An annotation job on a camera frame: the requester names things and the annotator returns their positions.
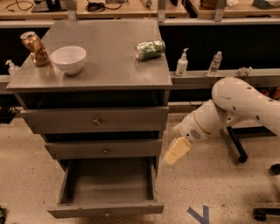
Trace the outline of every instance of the chair wheel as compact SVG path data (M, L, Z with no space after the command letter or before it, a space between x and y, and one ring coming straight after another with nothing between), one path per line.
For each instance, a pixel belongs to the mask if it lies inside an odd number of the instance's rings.
M257 221L266 221L265 213L262 213L262 211L260 211L260 209L258 208L255 208L253 210L253 215L254 215L254 219Z
M280 174L280 164L273 164L270 169L275 175Z
M245 157L245 156L239 156L239 162L243 164L246 162L247 158L248 157Z

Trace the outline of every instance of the counter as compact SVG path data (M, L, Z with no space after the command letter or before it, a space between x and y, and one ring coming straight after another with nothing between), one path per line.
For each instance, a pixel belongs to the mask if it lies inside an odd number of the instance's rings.
M200 6L200 0L188 0L198 18L213 18L215 10ZM234 7L226 7L224 18L245 18L248 16L280 16L280 8L261 10L252 5L253 0L240 0Z
M19 19L63 19L67 18L66 11L60 12L32 12L32 9L27 11L20 10L16 4L6 10L6 6L14 3L12 0L0 1L0 20L19 20ZM87 0L78 0L76 6L76 13L78 19L83 18L147 18L149 16L156 17L158 15L158 0L152 2L150 8L144 7L141 0L131 0L129 4L124 4L119 10L105 10L103 12L88 12L85 10L87 6ZM29 3L21 3L20 6L28 8ZM110 5L109 7L115 8L117 5ZM187 18L188 13L182 4L174 6L169 0L166 1L165 15L167 18Z

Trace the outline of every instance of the open drawer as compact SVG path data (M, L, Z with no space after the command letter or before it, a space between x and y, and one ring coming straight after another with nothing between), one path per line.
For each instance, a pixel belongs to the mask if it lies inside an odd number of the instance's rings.
M161 214L152 157L69 160L55 218Z

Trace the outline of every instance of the white bottle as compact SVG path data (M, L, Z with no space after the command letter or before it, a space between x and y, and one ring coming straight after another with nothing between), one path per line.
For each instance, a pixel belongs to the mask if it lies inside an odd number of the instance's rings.
M9 65L8 71L9 71L9 74L10 74L11 77L12 77L12 76L19 70L19 68L20 68L19 66L15 66L15 64L12 63L11 59L8 59L8 60L6 61L6 65Z
M188 61L186 59L186 51L188 48L184 49L184 52L182 53L182 57L178 60L177 68L176 68L176 75L178 76L184 76L186 74L186 68Z
M151 7L151 0L142 0L143 6Z
M222 61L222 56L221 56L221 52L217 52L212 59L212 62L210 64L207 76L209 77L214 77L217 74L217 71L220 67Z

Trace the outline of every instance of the spray bottle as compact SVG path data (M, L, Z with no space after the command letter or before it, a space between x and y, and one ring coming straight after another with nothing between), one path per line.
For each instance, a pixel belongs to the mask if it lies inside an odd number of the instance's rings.
M145 7L151 7L151 0L142 0L143 6Z
M182 53L182 57L178 60L177 68L176 68L176 75L178 76L184 76L186 74L186 68L188 61L186 59L186 51L188 48L184 49L184 52Z
M11 59L8 59L6 61L6 65L9 65L8 71L9 71L10 76L13 76L20 68L19 66L15 66L15 64L12 63Z

